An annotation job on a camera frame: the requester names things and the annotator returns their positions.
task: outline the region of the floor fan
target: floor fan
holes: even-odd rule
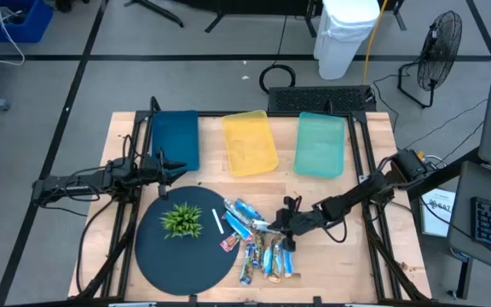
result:
[[[440,14],[430,26],[419,58],[399,68],[397,88],[422,108],[431,107],[435,89],[446,80],[456,60],[460,42],[461,17],[451,10]],[[414,65],[418,65],[417,79],[419,87],[430,92],[430,103],[428,105],[407,93],[401,86],[403,69],[407,70]]]

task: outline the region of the white stick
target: white stick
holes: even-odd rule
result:
[[[222,226],[221,226],[221,222],[219,221],[219,217],[217,216],[217,211],[215,211],[215,209],[211,209],[211,211],[213,212],[213,217],[217,222],[217,226],[219,226],[219,231],[221,232],[221,235],[224,234],[225,232],[222,231]]]

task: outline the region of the wooden table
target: wooden table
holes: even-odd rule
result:
[[[123,137],[131,133],[135,113],[114,113],[107,133],[107,140],[101,163],[121,156]],[[387,113],[368,113],[368,127],[372,139],[373,152],[377,163],[396,151],[396,145]],[[225,198],[241,198],[252,204],[269,221],[283,206],[283,197],[303,196],[303,210],[310,204],[330,195],[343,194],[357,184],[354,158],[351,150],[349,132],[346,131],[344,150],[344,173],[336,179],[299,176],[293,172],[293,160],[297,140],[298,118],[269,118],[274,143],[280,159],[274,171],[249,176],[233,177],[228,169],[227,154],[223,141],[221,118],[199,118],[200,170],[187,173],[172,187],[198,186],[212,189]],[[367,158],[361,137],[361,127],[356,125],[364,172],[368,173]],[[145,132],[142,127],[140,138]],[[157,185],[143,188],[139,209],[139,221],[147,207],[158,197]],[[89,218],[105,203],[92,203]],[[406,193],[396,191],[395,202],[409,206]],[[89,281],[106,260],[117,206],[110,206],[90,226],[84,240],[81,279],[83,285]],[[405,268],[405,273],[416,287],[430,297],[430,287],[425,273],[424,261],[419,248],[418,236],[410,211],[399,206],[388,205],[385,209],[388,219],[395,259]],[[321,296],[325,303],[375,303],[376,293],[372,276],[372,266],[367,248],[367,237],[361,217],[361,206],[355,206],[346,216],[348,239],[343,244],[331,241],[321,230],[297,236],[297,252],[293,255],[295,270],[301,278],[285,279],[280,284],[264,280],[256,271],[250,286],[239,282],[243,263],[241,249],[233,268],[213,288],[199,293],[200,302],[243,302],[253,300],[264,303],[311,303],[314,296]],[[343,226],[330,230],[336,238],[343,235]],[[380,267],[387,298],[391,298],[388,270],[381,257]],[[115,265],[110,294],[117,293],[121,260]],[[151,286],[137,267],[136,257],[132,255],[126,300],[148,301],[188,301],[186,296],[163,293]],[[70,295],[76,294],[75,281],[72,281]]]

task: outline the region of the blue bin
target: blue bin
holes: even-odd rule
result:
[[[52,19],[52,9],[43,0],[0,0],[0,8],[13,11],[27,9],[26,20],[20,25],[5,25],[10,37],[16,43],[38,43]],[[8,42],[0,25],[0,42]]]

